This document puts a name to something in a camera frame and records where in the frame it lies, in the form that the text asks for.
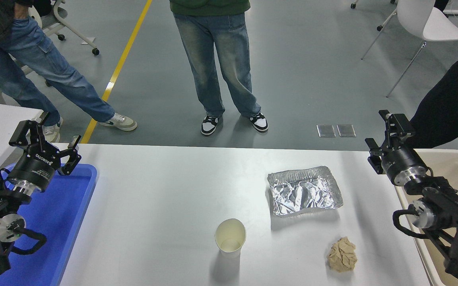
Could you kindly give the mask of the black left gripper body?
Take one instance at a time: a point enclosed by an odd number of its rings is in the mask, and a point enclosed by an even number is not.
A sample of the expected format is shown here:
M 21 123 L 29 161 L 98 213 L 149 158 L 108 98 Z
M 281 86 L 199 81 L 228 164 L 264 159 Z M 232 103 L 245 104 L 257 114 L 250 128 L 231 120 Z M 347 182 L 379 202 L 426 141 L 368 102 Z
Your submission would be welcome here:
M 26 181 L 44 192 L 60 166 L 58 152 L 59 149 L 49 142 L 29 145 L 9 173 L 8 181 L 15 186 Z

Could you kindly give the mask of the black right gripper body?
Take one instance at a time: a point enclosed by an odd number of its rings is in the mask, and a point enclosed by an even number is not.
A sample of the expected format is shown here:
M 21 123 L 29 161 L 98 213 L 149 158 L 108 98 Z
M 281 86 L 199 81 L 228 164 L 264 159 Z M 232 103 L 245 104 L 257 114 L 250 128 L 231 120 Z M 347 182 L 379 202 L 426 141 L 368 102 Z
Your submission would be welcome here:
M 394 186 L 404 186 L 413 179 L 425 177 L 428 170 L 418 153 L 405 147 L 382 156 L 381 166 Z

